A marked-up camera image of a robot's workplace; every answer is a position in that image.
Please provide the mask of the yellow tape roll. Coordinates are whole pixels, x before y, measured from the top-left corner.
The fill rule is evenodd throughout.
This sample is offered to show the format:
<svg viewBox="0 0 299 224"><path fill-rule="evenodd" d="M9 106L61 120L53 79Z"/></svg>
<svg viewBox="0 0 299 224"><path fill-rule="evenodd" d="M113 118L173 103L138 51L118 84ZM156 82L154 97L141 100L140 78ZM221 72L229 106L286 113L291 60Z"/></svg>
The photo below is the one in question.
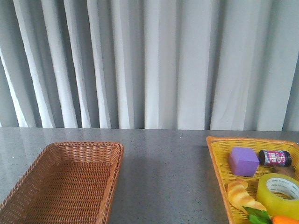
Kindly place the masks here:
<svg viewBox="0 0 299 224"><path fill-rule="evenodd" d="M256 200L271 216L299 219L299 182L294 178L277 173L261 176Z"/></svg>

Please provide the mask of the yellow wicker basket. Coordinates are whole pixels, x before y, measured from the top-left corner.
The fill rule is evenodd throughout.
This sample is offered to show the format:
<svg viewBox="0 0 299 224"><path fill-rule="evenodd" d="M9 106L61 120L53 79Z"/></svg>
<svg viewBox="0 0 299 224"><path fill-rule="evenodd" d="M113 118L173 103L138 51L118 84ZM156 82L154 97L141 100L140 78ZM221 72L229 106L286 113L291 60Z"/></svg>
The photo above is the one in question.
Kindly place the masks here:
<svg viewBox="0 0 299 224"><path fill-rule="evenodd" d="M295 142L286 140L269 140L257 138L224 138L208 136L208 149L211 155L213 167L221 190L228 221L231 224L248 224L247 216L228 201L228 183L239 178L230 169L228 158L233 147L250 147L256 153L260 149L282 149L290 152L295 168L299 167L299 146ZM270 167L259 166L253 177L242 177L248 183L247 192L256 198L258 182L261 176L272 173ZM299 172L295 171L295 180L299 181Z"/></svg>

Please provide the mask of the white pleated curtain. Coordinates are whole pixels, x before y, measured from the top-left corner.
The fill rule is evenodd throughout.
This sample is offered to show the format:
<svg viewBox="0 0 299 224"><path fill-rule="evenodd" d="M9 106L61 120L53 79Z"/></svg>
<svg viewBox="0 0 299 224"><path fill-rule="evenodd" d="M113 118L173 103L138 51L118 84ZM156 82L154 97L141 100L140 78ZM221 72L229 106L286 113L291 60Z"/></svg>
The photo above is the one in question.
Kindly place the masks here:
<svg viewBox="0 0 299 224"><path fill-rule="evenodd" d="M3 0L0 125L297 131L296 0Z"/></svg>

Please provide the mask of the brown wicker basket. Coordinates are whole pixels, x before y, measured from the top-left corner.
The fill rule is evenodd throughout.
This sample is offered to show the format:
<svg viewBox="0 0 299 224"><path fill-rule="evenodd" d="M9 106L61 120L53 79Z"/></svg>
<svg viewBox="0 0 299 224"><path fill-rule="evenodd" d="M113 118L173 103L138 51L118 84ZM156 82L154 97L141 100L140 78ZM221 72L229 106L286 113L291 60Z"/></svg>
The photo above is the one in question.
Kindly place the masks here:
<svg viewBox="0 0 299 224"><path fill-rule="evenodd" d="M1 223L108 223L123 153L118 142L49 144L1 204Z"/></svg>

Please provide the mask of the purple foam cube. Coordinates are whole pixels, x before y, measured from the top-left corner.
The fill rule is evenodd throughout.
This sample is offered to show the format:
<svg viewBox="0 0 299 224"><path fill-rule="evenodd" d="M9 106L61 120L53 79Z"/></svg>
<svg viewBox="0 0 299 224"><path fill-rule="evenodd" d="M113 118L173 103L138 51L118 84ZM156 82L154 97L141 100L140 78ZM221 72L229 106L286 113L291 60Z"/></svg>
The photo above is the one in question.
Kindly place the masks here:
<svg viewBox="0 0 299 224"><path fill-rule="evenodd" d="M259 159L252 148L233 147L228 158L234 175L252 177L259 165Z"/></svg>

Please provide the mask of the toy croissant bread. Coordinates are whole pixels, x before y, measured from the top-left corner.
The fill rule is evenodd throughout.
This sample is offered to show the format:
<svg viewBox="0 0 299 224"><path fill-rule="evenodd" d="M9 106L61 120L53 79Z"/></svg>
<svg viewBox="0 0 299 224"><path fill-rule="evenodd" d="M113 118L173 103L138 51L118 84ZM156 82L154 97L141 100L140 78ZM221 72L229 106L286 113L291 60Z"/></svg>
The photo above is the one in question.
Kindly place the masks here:
<svg viewBox="0 0 299 224"><path fill-rule="evenodd" d="M246 215L248 212L244 209L254 208L257 210L267 210L263 204L256 201L248 192L247 192L248 183L242 179L237 179L228 183L228 201L238 210L241 210Z"/></svg>

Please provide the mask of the purple black can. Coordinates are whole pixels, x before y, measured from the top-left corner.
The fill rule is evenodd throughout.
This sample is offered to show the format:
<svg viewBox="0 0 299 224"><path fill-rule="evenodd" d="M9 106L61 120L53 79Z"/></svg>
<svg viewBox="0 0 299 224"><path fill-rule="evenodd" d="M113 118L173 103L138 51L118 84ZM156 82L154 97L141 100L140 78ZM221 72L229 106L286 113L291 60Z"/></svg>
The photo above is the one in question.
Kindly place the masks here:
<svg viewBox="0 0 299 224"><path fill-rule="evenodd" d="M262 166L289 167L292 164L292 157L285 150L260 150L258 153L259 164Z"/></svg>

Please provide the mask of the orange toy carrot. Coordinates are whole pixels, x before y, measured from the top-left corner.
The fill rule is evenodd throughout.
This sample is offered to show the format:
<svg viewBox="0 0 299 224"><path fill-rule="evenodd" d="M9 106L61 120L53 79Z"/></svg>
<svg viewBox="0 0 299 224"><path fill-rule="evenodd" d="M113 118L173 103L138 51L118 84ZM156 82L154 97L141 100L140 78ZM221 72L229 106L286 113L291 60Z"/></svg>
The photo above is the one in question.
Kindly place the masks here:
<svg viewBox="0 0 299 224"><path fill-rule="evenodd" d="M298 224L299 221L297 219L276 215L276 216L269 216L267 211L265 210L258 210L251 207L244 207L243 208L248 213L248 220L251 224Z"/></svg>

